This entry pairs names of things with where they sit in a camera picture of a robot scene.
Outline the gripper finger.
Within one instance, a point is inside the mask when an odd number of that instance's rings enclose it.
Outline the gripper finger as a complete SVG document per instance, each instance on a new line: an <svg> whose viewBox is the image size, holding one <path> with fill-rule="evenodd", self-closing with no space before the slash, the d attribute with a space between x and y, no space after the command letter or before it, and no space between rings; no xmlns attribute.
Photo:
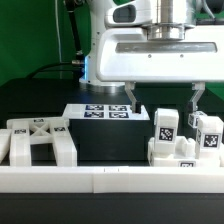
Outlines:
<svg viewBox="0 0 224 224"><path fill-rule="evenodd" d="M195 82L192 84L193 96L190 98L187 104L187 109L189 113L194 113L198 110L197 103L205 91L204 82Z"/></svg>
<svg viewBox="0 0 224 224"><path fill-rule="evenodd" d="M126 82L125 83L125 92L131 101L131 110L133 113L140 114L141 113L141 102L138 101L134 94L133 90L135 89L135 83L134 82Z"/></svg>

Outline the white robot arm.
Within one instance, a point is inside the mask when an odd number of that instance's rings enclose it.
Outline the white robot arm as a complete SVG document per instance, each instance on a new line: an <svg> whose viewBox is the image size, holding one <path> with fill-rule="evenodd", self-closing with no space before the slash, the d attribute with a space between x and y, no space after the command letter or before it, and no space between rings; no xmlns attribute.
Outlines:
<svg viewBox="0 0 224 224"><path fill-rule="evenodd" d="M191 109L197 109L205 84L224 82L224 19L213 14L206 0L87 0L93 46L86 80L92 85L119 86L135 113L141 103L132 93L136 83L193 85Z"/></svg>

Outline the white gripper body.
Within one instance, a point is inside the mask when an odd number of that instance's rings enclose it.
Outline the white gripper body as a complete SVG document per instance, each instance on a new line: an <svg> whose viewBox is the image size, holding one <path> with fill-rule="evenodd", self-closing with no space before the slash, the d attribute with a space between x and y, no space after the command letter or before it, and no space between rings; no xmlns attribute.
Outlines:
<svg viewBox="0 0 224 224"><path fill-rule="evenodd" d="M182 41L150 40L142 28L116 28L101 37L97 77L110 82L222 82L224 26L198 26Z"/></svg>

